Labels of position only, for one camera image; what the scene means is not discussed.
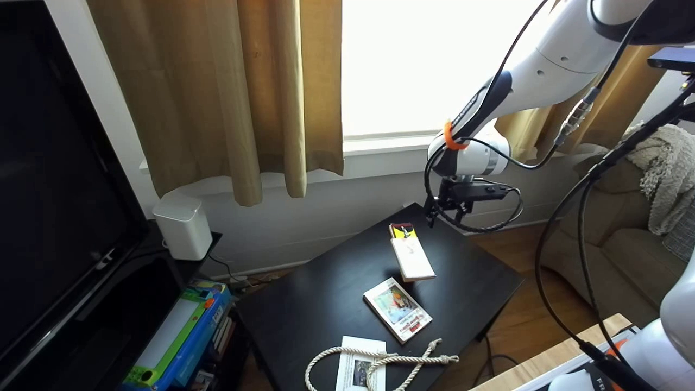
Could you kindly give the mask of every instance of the black cable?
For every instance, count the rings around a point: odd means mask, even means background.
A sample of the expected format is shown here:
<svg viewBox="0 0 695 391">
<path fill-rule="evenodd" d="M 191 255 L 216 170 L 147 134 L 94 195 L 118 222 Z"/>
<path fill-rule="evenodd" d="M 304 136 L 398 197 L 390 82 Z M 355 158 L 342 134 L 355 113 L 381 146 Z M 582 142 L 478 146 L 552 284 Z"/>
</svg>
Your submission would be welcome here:
<svg viewBox="0 0 695 391">
<path fill-rule="evenodd" d="M 588 194 L 590 194 L 590 187 L 595 185 L 595 180 L 588 180 L 585 192 L 582 192 L 582 197 L 579 197 L 579 205 L 577 205 L 577 249 L 579 249 L 579 265 L 582 265 L 582 277 L 585 277 L 585 286 L 586 286 L 586 295 L 588 295 L 588 303 L 590 303 L 590 309 L 592 309 L 592 318 L 596 319 L 596 326 L 605 340 L 605 343 L 611 345 L 611 350 L 614 351 L 614 357 L 626 363 L 626 367 L 630 371 L 634 371 L 630 367 L 630 363 L 623 359 L 623 355 L 619 351 L 619 347 L 614 345 L 614 342 L 611 340 L 611 333 L 602 319 L 602 311 L 596 306 L 596 299 L 595 299 L 595 294 L 592 294 L 592 286 L 590 286 L 590 278 L 588 278 L 588 265 L 586 265 L 586 252 L 585 252 L 585 211 L 586 211 L 586 201 L 588 201 Z"/>
<path fill-rule="evenodd" d="M 634 132 L 626 134 L 620 139 L 620 144 L 611 151 L 608 155 L 604 155 L 604 158 L 600 162 L 595 162 L 588 173 L 585 173 L 576 187 L 562 197 L 562 202 L 553 208 L 553 214 L 550 216 L 538 245 L 537 245 L 537 261 L 535 261 L 535 277 L 537 277 L 537 286 L 541 294 L 541 299 L 548 309 L 548 313 L 553 318 L 553 321 L 595 361 L 600 361 L 600 350 L 595 350 L 590 343 L 582 342 L 576 333 L 570 333 L 562 319 L 556 315 L 556 311 L 552 309 L 548 295 L 544 295 L 544 286 L 541 282 L 541 252 L 548 240 L 548 233 L 552 228 L 552 224 L 556 222 L 558 214 L 568 205 L 568 201 L 585 187 L 588 187 L 590 183 L 595 183 L 596 178 L 602 178 L 605 173 L 605 170 L 611 170 L 619 158 L 628 156 L 642 139 L 651 136 L 659 126 L 668 124 L 668 120 L 678 113 L 679 104 L 695 91 L 695 81 L 689 78 L 687 88 L 681 90 L 681 94 L 667 104 L 658 116 L 654 116 L 650 121 L 640 124 Z"/>
<path fill-rule="evenodd" d="M 489 371 L 489 373 L 492 373 L 492 345 L 490 345 L 490 340 L 489 336 L 484 336 L 484 365 L 479 367 L 479 371 L 475 373 L 475 378 L 474 378 L 474 386 L 475 385 L 479 385 L 479 378 L 481 378 L 481 373 L 484 373 L 484 370 Z"/>
<path fill-rule="evenodd" d="M 541 168 L 552 158 L 552 155 L 558 151 L 558 146 L 560 146 L 560 144 L 552 144 L 552 147 L 548 151 L 548 155 L 544 155 L 538 162 L 523 162 L 523 160 L 516 160 L 516 158 L 507 156 L 505 152 L 501 152 L 500 147 L 494 147 L 494 146 L 489 144 L 489 142 L 481 142 L 481 139 L 471 139 L 471 142 L 489 147 L 490 152 L 500 155 L 500 156 L 505 158 L 507 162 L 512 162 L 512 165 L 516 165 L 516 168 L 522 168 L 522 170 L 530 170 L 530 171 L 541 170 Z"/>
<path fill-rule="evenodd" d="M 209 255 L 209 261 L 221 265 L 221 267 L 225 270 L 225 273 L 232 277 L 232 267 L 231 267 L 227 263 L 223 263 L 223 261 L 220 261 L 220 258 L 214 258 L 214 256 L 210 256 L 210 255 Z"/>
<path fill-rule="evenodd" d="M 507 355 L 492 355 L 492 361 L 494 361 L 494 359 L 507 361 L 507 363 L 512 363 L 515 367 L 519 365 L 519 361 L 512 359 L 512 357 L 507 357 Z"/>
<path fill-rule="evenodd" d="M 449 224 L 449 225 L 456 228 L 456 231 L 465 231 L 465 233 L 494 233 L 494 231 L 507 225 L 510 222 L 515 222 L 515 219 L 523 214 L 522 192 L 519 192 L 516 187 L 510 187 L 510 194 L 516 195 L 516 207 L 515 207 L 515 211 L 512 211 L 504 222 L 500 222 L 500 224 L 494 224 L 494 225 L 466 225 L 466 224 L 461 224 L 461 222 L 456 222 L 454 218 L 449 218 L 449 216 L 438 207 L 438 202 L 436 202 L 436 197 L 435 197 L 435 194 L 433 194 L 430 173 L 433 173 L 433 158 L 428 158 L 428 165 L 426 165 L 426 170 L 424 170 L 426 195 L 428 195 L 428 201 L 433 201 L 433 207 L 435 207 L 435 211 L 436 211 L 436 218 L 441 218 L 446 224 Z"/>
<path fill-rule="evenodd" d="M 585 185 L 588 183 L 588 178 L 585 176 L 582 180 L 577 180 L 566 194 L 565 197 L 560 201 L 560 205 L 552 211 L 552 216 L 548 218 L 544 225 L 543 225 L 543 233 L 538 236 L 538 243 L 537 243 L 537 256 L 535 256 L 535 278 L 537 278 L 537 288 L 538 288 L 538 295 L 541 295 L 541 303 L 543 306 L 548 309 L 550 318 L 565 330 L 566 336 L 570 336 L 576 343 L 585 343 L 560 318 L 558 313 L 553 311 L 553 306 L 550 305 L 548 299 L 548 294 L 544 294 L 544 286 L 543 286 L 543 278 L 541 278 L 541 252 L 543 252 L 543 245 L 544 245 L 544 240 L 550 235 L 550 228 L 553 225 L 553 222 L 558 219 L 558 216 L 565 211 L 565 207 L 570 202 L 570 197 L 585 190 Z"/>
<path fill-rule="evenodd" d="M 523 32 L 528 30 L 528 27 L 537 20 L 537 16 L 538 16 L 541 9 L 544 6 L 544 3 L 548 3 L 548 0 L 541 0 L 541 3 L 537 4 L 537 9 L 525 17 L 525 21 L 522 23 L 522 28 L 516 30 L 512 44 L 505 48 L 505 53 L 504 53 L 504 56 L 501 56 L 501 60 L 500 60 L 500 68 L 497 68 L 494 77 L 492 77 L 490 82 L 489 82 L 490 88 L 497 82 L 500 75 L 504 71 L 504 66 L 507 63 L 507 56 L 515 53 L 519 39 L 523 36 Z M 466 106 L 454 117 L 451 128 L 456 128 L 456 124 L 469 113 L 471 106 L 474 106 L 474 104 L 466 104 Z"/>
<path fill-rule="evenodd" d="M 658 0 L 656 0 L 656 3 L 650 3 L 650 4 L 642 9 L 642 13 L 640 13 L 638 17 L 634 17 L 634 21 L 632 21 L 630 28 L 626 30 L 626 34 L 623 34 L 623 39 L 620 39 L 620 44 L 619 44 L 619 48 L 616 48 L 616 53 L 614 53 L 611 66 L 605 68 L 604 77 L 595 82 L 595 90 L 602 90 L 602 88 L 605 85 L 608 77 L 612 75 L 612 70 L 616 68 L 619 58 L 623 56 L 630 39 L 634 36 L 636 27 L 642 21 L 642 17 L 648 16 L 648 10 L 651 10 L 651 6 L 656 6 L 656 4 L 658 4 Z"/>
<path fill-rule="evenodd" d="M 505 51 L 505 55 L 504 55 L 497 71 L 494 71 L 494 77 L 490 78 L 490 85 L 497 82 L 497 78 L 500 78 L 500 75 L 501 75 L 507 56 L 510 56 L 512 51 L 516 48 L 519 39 L 523 36 L 523 32 L 525 32 L 528 27 L 530 27 L 530 21 L 541 13 L 541 9 L 544 6 L 544 3 L 548 3 L 548 0 L 541 0 L 541 3 L 537 4 L 537 9 L 530 13 L 530 17 L 523 21 L 523 27 L 519 28 L 519 32 L 515 34 L 512 44 L 507 46 L 507 51 Z M 454 117 L 454 124 L 456 124 L 459 120 L 463 120 L 471 106 L 474 106 L 474 104 L 466 104 L 466 106 Z M 492 231 L 500 231 L 500 228 L 507 225 L 512 219 L 519 218 L 519 214 L 522 214 L 522 208 L 523 208 L 523 201 L 522 201 L 522 192 L 519 192 L 519 190 L 512 190 L 512 192 L 519 195 L 516 211 L 515 211 L 505 222 L 501 222 L 501 224 L 487 225 L 487 228 L 474 228 L 474 225 L 465 225 L 465 224 L 451 219 L 449 216 L 446 216 L 446 211 L 438 207 L 436 197 L 433 195 L 433 185 L 430 185 L 430 171 L 433 171 L 433 168 L 435 168 L 435 160 L 436 160 L 446 151 L 448 151 L 446 146 L 441 146 L 438 151 L 435 151 L 433 156 L 426 160 L 426 170 L 424 170 L 424 187 L 426 187 L 428 201 L 433 201 L 435 214 L 436 214 L 438 218 L 442 218 L 449 225 L 454 225 L 454 228 L 459 228 L 459 231 L 469 231 L 469 233 L 492 233 Z"/>
</svg>

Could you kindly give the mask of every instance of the floor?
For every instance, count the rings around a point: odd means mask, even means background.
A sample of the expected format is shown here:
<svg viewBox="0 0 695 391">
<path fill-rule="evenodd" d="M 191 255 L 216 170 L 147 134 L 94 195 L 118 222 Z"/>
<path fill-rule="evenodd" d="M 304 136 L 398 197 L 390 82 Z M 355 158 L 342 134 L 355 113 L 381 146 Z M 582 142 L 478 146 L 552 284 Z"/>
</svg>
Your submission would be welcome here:
<svg viewBox="0 0 695 391">
<path fill-rule="evenodd" d="M 541 303 L 537 282 L 535 282 L 535 252 L 543 225 L 523 225 L 507 228 L 492 235 L 469 236 L 474 243 L 494 255 L 507 267 L 523 277 L 519 292 L 507 303 L 504 313 L 497 318 L 494 326 L 489 333 L 490 351 L 494 355 L 492 367 L 478 370 L 475 357 L 484 357 L 487 347 L 469 347 L 463 357 L 471 357 L 463 365 L 446 371 L 441 386 L 436 389 L 469 389 L 469 385 L 481 383 L 484 378 L 500 373 L 515 365 L 515 361 L 525 361 L 550 345 L 566 340 L 562 329 L 550 318 L 548 309 Z M 278 277 L 259 277 L 255 281 L 271 282 Z M 585 330 L 592 321 L 588 306 L 553 273 L 541 273 L 548 298 L 560 319 L 570 330 Z M 254 357 L 248 359 L 244 378 L 238 385 L 240 391 L 270 391 L 270 383 L 262 370 L 255 365 Z"/>
</svg>

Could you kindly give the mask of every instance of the blue book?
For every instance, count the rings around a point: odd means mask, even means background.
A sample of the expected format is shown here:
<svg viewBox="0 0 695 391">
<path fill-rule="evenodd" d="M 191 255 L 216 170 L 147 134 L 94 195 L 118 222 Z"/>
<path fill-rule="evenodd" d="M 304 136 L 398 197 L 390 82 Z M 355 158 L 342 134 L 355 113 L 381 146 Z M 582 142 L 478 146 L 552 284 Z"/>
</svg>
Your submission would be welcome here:
<svg viewBox="0 0 695 391">
<path fill-rule="evenodd" d="M 185 288 L 147 347 L 131 367 L 121 383 L 121 391 L 155 391 L 162 383 L 162 373 L 172 367 L 175 351 L 188 340 L 200 318 L 206 313 L 206 295 Z"/>
<path fill-rule="evenodd" d="M 174 376 L 174 385 L 175 386 L 186 386 L 191 376 L 196 373 L 196 367 L 202 359 L 202 355 L 206 351 L 206 347 L 213 342 L 214 329 L 221 323 L 221 319 L 225 318 L 227 309 L 232 305 L 232 295 L 231 292 L 223 292 L 216 299 L 216 305 L 209 311 L 210 318 L 206 318 L 206 321 L 202 323 L 200 333 L 191 335 L 191 351 L 185 359 L 179 371 Z"/>
<path fill-rule="evenodd" d="M 204 288 L 209 294 L 206 311 L 200 315 L 196 329 L 186 336 L 186 342 L 178 347 L 172 365 L 165 370 L 165 373 L 159 378 L 157 389 L 165 391 L 170 386 L 185 386 L 191 378 L 200 355 L 198 350 L 204 350 L 214 333 L 214 326 L 231 309 L 232 295 L 227 288 Z"/>
</svg>

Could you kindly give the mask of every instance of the robotic arm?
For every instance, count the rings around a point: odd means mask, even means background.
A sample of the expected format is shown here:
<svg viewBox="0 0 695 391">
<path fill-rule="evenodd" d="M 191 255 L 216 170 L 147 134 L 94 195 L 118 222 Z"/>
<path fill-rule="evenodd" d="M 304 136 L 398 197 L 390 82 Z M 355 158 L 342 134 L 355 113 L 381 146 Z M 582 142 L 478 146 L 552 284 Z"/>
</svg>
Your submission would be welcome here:
<svg viewBox="0 0 695 391">
<path fill-rule="evenodd" d="M 504 190 L 456 194 L 456 183 L 469 176 L 500 173 L 505 158 L 489 146 L 507 152 L 504 136 L 494 134 L 490 120 L 535 106 L 548 106 L 586 90 L 619 53 L 619 39 L 632 27 L 630 44 L 687 44 L 695 42 L 695 3 L 691 0 L 562 0 L 538 27 L 535 51 L 500 70 L 494 78 L 474 94 L 465 109 L 446 126 L 428 147 L 428 170 L 442 178 L 436 208 L 454 208 L 459 201 L 471 202 L 504 197 Z M 590 109 L 596 90 L 565 120 L 560 139 L 576 131 Z M 659 319 L 638 340 L 626 343 L 626 359 L 636 373 L 658 389 L 695 385 L 695 258 L 667 294 Z"/>
<path fill-rule="evenodd" d="M 492 146 L 505 152 L 505 142 L 494 136 L 494 131 L 487 124 L 507 113 L 562 102 L 588 88 L 608 68 L 619 48 L 616 42 L 600 34 L 595 27 L 623 28 L 648 4 L 650 0 L 565 0 L 556 4 L 532 32 L 537 39 L 535 51 L 523 58 L 512 58 L 510 68 L 479 88 L 451 124 L 430 144 L 430 156 L 441 147 L 449 147 L 449 152 L 435 160 L 433 170 L 438 176 L 500 173 L 505 165 L 504 158 L 490 155 L 479 144 L 469 144 L 465 151 L 454 152 L 451 144 L 446 142 L 448 132 L 459 144 L 479 134 L 492 139 Z M 588 106 L 590 102 L 579 104 L 560 132 L 568 134 Z"/>
<path fill-rule="evenodd" d="M 430 224 L 441 211 L 459 211 L 459 228 L 492 231 L 461 224 L 474 202 L 501 201 L 507 192 L 515 192 L 512 187 L 475 178 L 500 173 L 507 162 L 501 156 L 507 155 L 507 142 L 492 128 L 490 120 L 523 109 L 550 106 L 586 90 L 619 51 L 614 39 L 596 32 L 596 27 L 612 34 L 626 32 L 648 4 L 650 0 L 565 0 L 532 28 L 530 42 L 525 42 L 532 51 L 525 56 L 512 56 L 510 66 L 484 82 L 430 144 L 428 171 L 433 170 L 442 178 L 438 197 L 428 192 L 426 214 Z M 596 90 L 590 90 L 574 109 L 556 144 L 576 131 L 595 95 Z"/>
</svg>

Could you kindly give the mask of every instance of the black table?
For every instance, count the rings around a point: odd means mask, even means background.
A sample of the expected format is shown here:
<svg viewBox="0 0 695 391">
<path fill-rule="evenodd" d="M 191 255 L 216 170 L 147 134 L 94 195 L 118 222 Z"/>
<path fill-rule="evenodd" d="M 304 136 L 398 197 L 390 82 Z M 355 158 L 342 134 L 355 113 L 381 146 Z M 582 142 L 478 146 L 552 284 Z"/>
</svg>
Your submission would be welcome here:
<svg viewBox="0 0 695 391">
<path fill-rule="evenodd" d="M 419 242 L 436 271 L 433 281 L 403 284 L 433 315 L 403 345 L 363 303 L 363 294 L 388 277 L 400 278 L 388 242 L 390 222 L 417 225 Z M 342 335 L 386 342 L 388 351 L 419 357 L 433 340 L 442 340 L 435 355 L 459 355 L 481 340 L 519 277 L 494 256 L 465 242 L 449 225 L 426 224 L 412 205 L 335 249 L 313 258 L 284 278 L 245 295 L 234 309 L 260 367 L 276 389 L 305 389 L 304 370 L 315 355 L 340 345 Z M 313 367 L 316 389 L 335 389 L 339 355 Z M 398 386 L 412 367 L 386 367 L 386 389 Z M 446 367 L 426 365 L 409 389 L 430 389 Z"/>
</svg>

